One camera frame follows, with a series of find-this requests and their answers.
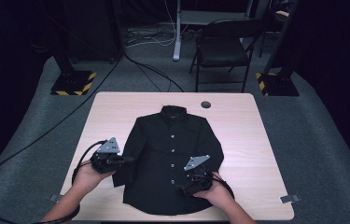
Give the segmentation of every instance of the shirt sleeve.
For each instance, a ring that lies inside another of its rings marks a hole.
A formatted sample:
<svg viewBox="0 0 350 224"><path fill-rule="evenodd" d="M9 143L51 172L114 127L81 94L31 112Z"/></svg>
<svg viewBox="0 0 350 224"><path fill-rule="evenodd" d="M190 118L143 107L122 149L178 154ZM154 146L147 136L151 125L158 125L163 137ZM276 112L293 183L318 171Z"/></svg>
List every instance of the shirt sleeve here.
<svg viewBox="0 0 350 224"><path fill-rule="evenodd" d="M114 187L133 182L136 172L137 160L140 156L140 153L143 151L145 144L146 138L143 132L142 119L138 118L136 119L131 133L128 136L122 152L123 157L131 157L134 159L134 162L122 166L113 174Z"/></svg>
<svg viewBox="0 0 350 224"><path fill-rule="evenodd" d="M197 150L199 156L210 156L207 161L210 169L212 172L218 172L221 163L224 161L224 153L207 119L203 119Z"/></svg>

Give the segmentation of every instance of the table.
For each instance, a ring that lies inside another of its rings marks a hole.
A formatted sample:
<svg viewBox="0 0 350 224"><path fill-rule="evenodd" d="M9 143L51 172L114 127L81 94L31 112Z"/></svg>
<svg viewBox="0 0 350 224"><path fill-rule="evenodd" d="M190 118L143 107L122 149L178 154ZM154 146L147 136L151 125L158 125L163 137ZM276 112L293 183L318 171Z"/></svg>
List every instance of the table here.
<svg viewBox="0 0 350 224"><path fill-rule="evenodd" d="M211 107L201 107L208 101ZM164 105L184 106L188 113L207 118L220 141L224 162L221 176L231 186L236 201L256 220L289 220L294 217L290 203L279 198L287 191L278 169L259 110L248 93L200 92L99 92L93 102L61 194L71 187L79 159L93 143L116 137L119 148L136 118L158 113ZM91 150L86 159L96 150ZM109 177L81 202L74 220L99 221L220 221L227 220L215 207L179 216L155 216L122 203L123 186L114 188Z"/></svg>
<svg viewBox="0 0 350 224"><path fill-rule="evenodd" d="M209 22L218 21L221 19L242 19L242 18L245 18L250 12L252 3L253 3L253 0L248 0L248 7L245 13L213 12L213 11L182 10L181 0L177 0L174 61L180 60L181 24L207 25Z"/></svg>

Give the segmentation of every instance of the black dress shirt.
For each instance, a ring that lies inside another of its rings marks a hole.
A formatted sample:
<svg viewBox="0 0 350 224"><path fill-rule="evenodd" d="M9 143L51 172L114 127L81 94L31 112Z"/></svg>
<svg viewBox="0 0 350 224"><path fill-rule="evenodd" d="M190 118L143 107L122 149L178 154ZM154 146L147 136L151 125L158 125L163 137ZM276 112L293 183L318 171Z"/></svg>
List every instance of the black dress shirt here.
<svg viewBox="0 0 350 224"><path fill-rule="evenodd" d="M160 113L136 119L123 149L134 165L113 175L114 186L125 184L123 202L154 215L189 214L212 206L205 199L186 197L178 186L186 183L184 166L190 157L209 155L217 172L224 155L207 119L180 106L164 106Z"/></svg>

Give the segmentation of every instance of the shirt collar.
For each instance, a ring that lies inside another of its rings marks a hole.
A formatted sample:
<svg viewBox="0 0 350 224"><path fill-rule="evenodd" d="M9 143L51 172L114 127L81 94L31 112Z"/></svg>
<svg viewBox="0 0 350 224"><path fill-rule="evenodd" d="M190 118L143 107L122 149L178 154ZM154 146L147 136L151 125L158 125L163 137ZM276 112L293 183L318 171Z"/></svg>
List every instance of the shirt collar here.
<svg viewBox="0 0 350 224"><path fill-rule="evenodd" d="M167 121L180 121L187 116L185 107L176 105L165 105L161 110L161 117Z"/></svg>

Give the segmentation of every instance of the person's left hand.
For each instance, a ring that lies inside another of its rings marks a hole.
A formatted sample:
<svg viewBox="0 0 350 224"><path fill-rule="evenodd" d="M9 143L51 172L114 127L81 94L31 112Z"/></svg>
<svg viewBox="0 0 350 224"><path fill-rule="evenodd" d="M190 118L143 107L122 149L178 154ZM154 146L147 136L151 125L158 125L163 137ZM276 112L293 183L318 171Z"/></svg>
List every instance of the person's left hand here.
<svg viewBox="0 0 350 224"><path fill-rule="evenodd" d="M114 173L115 171L106 174L99 174L93 170L90 161L84 161L81 163L81 166L78 169L73 187L81 190L83 194L86 195L95 189L103 179L111 176Z"/></svg>

